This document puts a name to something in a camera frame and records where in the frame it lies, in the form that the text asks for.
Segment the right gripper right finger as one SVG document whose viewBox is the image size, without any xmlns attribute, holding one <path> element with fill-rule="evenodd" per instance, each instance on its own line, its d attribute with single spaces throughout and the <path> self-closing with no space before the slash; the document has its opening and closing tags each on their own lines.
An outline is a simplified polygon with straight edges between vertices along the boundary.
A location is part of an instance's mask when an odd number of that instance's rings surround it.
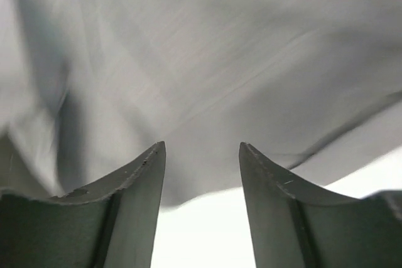
<svg viewBox="0 0 402 268">
<path fill-rule="evenodd" d="M 401 192 L 352 198 L 241 143 L 239 166 L 257 267 L 400 267 Z"/>
</svg>

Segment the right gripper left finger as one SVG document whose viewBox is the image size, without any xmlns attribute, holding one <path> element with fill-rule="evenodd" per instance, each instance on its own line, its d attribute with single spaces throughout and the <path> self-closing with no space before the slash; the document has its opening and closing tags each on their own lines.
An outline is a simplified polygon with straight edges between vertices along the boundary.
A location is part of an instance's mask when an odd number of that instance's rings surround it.
<svg viewBox="0 0 402 268">
<path fill-rule="evenodd" d="M 165 143 L 62 197 L 1 188 L 2 267 L 149 267 Z"/>
</svg>

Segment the grey long sleeve shirt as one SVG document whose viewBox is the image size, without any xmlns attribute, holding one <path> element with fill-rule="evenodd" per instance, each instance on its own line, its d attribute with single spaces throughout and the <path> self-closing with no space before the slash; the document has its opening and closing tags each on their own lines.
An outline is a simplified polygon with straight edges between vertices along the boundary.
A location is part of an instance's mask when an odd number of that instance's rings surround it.
<svg viewBox="0 0 402 268">
<path fill-rule="evenodd" d="M 401 0 L 1 0 L 1 132 L 53 195 L 157 141 L 164 206 L 240 142 L 327 185 L 401 144 Z"/>
</svg>

